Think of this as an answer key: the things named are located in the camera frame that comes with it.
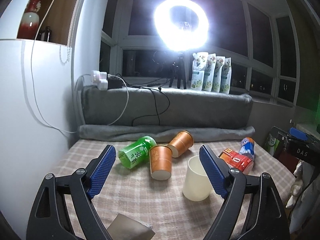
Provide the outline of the grey sofa backrest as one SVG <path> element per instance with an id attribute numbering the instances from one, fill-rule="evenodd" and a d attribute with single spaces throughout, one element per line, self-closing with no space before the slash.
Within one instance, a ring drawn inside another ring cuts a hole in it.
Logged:
<path id="1" fill-rule="evenodd" d="M 86 86 L 81 107 L 87 125 L 161 125 L 173 127 L 246 127 L 253 106 L 247 94 L 229 95 L 197 90 L 145 88 L 99 90 Z"/>

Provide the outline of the white plastic cup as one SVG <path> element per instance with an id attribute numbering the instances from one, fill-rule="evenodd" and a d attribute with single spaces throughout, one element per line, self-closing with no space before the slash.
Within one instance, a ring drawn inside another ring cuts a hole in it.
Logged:
<path id="1" fill-rule="evenodd" d="M 193 202 L 205 200 L 213 187 L 200 162 L 199 155 L 195 155 L 188 160 L 187 172 L 183 184 L 183 195 Z"/>

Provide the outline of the black tripod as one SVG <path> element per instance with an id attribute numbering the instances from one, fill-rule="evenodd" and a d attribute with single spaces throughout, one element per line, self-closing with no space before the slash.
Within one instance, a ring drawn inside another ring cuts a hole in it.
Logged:
<path id="1" fill-rule="evenodd" d="M 183 83 L 183 89 L 187 88 L 187 81 L 185 78 L 184 53 L 178 53 L 177 59 L 172 64 L 172 75 L 169 81 L 169 88 L 172 87 L 174 79 L 177 79 L 177 89 L 180 89 L 181 83 Z"/>

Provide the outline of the white power strip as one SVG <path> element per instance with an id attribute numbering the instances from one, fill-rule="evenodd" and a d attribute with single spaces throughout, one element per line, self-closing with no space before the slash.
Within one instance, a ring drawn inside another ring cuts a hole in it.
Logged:
<path id="1" fill-rule="evenodd" d="M 108 90 L 107 72 L 91 71 L 91 81 L 99 90 Z"/>

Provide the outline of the orange paper cup near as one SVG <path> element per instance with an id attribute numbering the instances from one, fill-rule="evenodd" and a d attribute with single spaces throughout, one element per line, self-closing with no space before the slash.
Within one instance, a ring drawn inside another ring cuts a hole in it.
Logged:
<path id="1" fill-rule="evenodd" d="M 149 157 L 151 178 L 168 180 L 172 170 L 172 150 L 166 145 L 156 145 L 150 149 Z"/>

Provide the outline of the orange paper cup far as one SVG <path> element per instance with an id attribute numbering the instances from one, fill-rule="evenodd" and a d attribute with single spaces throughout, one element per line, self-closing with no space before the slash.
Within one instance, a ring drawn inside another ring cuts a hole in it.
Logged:
<path id="1" fill-rule="evenodd" d="M 171 142 L 168 143 L 168 147 L 172 150 L 172 157 L 178 158 L 189 150 L 193 144 L 194 140 L 192 135 L 188 131 L 180 131 Z"/>

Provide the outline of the checkered beige cloth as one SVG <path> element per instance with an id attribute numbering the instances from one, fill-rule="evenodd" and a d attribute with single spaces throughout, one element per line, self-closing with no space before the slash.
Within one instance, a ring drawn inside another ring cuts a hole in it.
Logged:
<path id="1" fill-rule="evenodd" d="M 107 144 L 118 151 L 131 143 L 80 139 L 50 172 L 56 177 L 70 175 L 98 157 Z M 193 202 L 182 193 L 188 160 L 199 154 L 203 144 L 208 144 L 218 155 L 226 148 L 234 151 L 240 148 L 240 141 L 195 142 L 182 156 L 172 159 L 171 178 L 165 181 L 151 178 L 149 161 L 129 170 L 117 157 L 101 193 L 92 199 L 104 226 L 108 228 L 120 213 L 151 226 L 155 232 L 152 239 L 203 239 L 223 198 L 212 190 L 205 200 Z M 282 201 L 286 202 L 295 180 L 293 174 L 257 143 L 254 152 L 250 175 L 269 173 Z"/>

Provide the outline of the red white vase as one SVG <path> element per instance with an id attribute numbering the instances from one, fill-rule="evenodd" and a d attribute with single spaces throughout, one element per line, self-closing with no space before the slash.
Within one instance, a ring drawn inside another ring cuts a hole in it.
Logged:
<path id="1" fill-rule="evenodd" d="M 34 39 L 40 23 L 38 12 L 42 1 L 44 0 L 29 0 L 20 22 L 17 38 Z"/>

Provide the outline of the blue orange drink bottle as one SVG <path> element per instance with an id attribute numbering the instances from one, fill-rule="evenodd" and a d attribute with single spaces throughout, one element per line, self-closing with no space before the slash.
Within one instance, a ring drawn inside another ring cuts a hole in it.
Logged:
<path id="1" fill-rule="evenodd" d="M 248 158 L 254 160 L 255 158 L 254 140 L 250 137 L 245 137 L 244 139 L 242 139 L 239 153 L 241 155 L 245 155 Z"/>

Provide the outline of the red drink bottle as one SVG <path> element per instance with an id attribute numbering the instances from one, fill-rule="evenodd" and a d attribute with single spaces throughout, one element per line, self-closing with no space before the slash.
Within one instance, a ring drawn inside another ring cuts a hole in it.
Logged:
<path id="1" fill-rule="evenodd" d="M 251 172 L 254 162 L 251 158 L 227 148 L 223 150 L 219 158 L 223 159 L 230 168 L 237 168 L 243 174 Z"/>

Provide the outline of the dark glass bottle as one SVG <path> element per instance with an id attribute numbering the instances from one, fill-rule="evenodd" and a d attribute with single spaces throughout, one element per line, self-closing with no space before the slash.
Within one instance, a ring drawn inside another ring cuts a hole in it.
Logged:
<path id="1" fill-rule="evenodd" d="M 41 34 L 41 41 L 50 42 L 52 38 L 52 29 L 50 26 L 46 26 L 45 30 Z"/>

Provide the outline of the white plush toy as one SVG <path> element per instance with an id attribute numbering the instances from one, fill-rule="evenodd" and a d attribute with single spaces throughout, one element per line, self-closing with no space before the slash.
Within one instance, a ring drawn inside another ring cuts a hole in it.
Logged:
<path id="1" fill-rule="evenodd" d="M 305 197 L 305 193 L 302 193 L 303 189 L 304 189 L 304 183 L 303 183 L 303 163 L 304 161 L 299 161 L 296 169 L 293 173 L 293 175 L 295 176 L 295 181 L 293 182 L 291 189 L 290 189 L 290 198 L 287 202 L 286 208 L 287 209 L 293 209 L 294 205 L 297 202 L 298 196 L 300 194 L 302 194 L 300 196 L 300 200 L 303 200 Z"/>

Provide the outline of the refill pouch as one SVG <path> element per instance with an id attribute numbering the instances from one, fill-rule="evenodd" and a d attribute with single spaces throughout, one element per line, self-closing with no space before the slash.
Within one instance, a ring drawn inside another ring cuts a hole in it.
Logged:
<path id="1" fill-rule="evenodd" d="M 208 52 L 193 53 L 194 60 L 192 65 L 191 89 L 202 90 L 208 55 Z"/>
<path id="2" fill-rule="evenodd" d="M 221 69 L 220 93 L 229 94 L 231 87 L 232 66 L 231 58 L 225 58 L 225 63 Z"/>
<path id="3" fill-rule="evenodd" d="M 207 58 L 207 65 L 204 70 L 204 78 L 203 78 L 203 84 L 202 84 L 202 89 L 205 91 L 210 92 L 212 90 L 215 66 L 216 66 L 216 54 L 215 53 L 209 54 Z"/>
<path id="4" fill-rule="evenodd" d="M 217 56 L 216 66 L 214 70 L 213 84 L 212 84 L 212 92 L 218 93 L 220 91 L 221 71 L 224 64 L 225 64 L 225 57 Z"/>

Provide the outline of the grey paper piece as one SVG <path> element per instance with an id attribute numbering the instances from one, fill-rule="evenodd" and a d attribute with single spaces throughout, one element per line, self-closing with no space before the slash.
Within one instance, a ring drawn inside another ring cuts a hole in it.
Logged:
<path id="1" fill-rule="evenodd" d="M 150 240 L 155 236 L 151 226 L 121 213 L 117 214 L 107 231 L 112 239 Z"/>

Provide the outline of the orange paper cup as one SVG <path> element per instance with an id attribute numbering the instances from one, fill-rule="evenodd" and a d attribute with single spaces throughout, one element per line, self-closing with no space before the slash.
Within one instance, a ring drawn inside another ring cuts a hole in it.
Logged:
<path id="1" fill-rule="evenodd" d="M 172 157 L 178 158 L 189 150 L 193 144 L 194 140 L 192 135 L 188 131 L 180 131 L 171 142 L 168 143 L 168 147 L 172 150 Z"/>
<path id="2" fill-rule="evenodd" d="M 149 157 L 151 178 L 168 180 L 172 170 L 172 150 L 166 145 L 156 145 L 150 149 Z"/>

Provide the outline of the green tea bottle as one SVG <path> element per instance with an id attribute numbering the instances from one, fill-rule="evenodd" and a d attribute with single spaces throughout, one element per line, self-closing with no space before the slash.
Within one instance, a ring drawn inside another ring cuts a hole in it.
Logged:
<path id="1" fill-rule="evenodd" d="M 129 146 L 118 151 L 118 158 L 121 164 L 128 169 L 132 169 L 149 157 L 149 151 L 156 146 L 156 141 L 150 136 L 144 136 Z"/>

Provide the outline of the green white box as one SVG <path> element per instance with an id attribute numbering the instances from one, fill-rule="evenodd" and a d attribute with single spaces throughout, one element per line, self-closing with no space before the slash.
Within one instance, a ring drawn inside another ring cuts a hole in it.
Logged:
<path id="1" fill-rule="evenodd" d="M 269 133 L 266 139 L 266 142 L 264 144 L 264 149 L 271 156 L 274 156 L 276 149 L 278 147 L 278 144 L 279 144 L 279 140 L 275 138 L 271 133 Z"/>

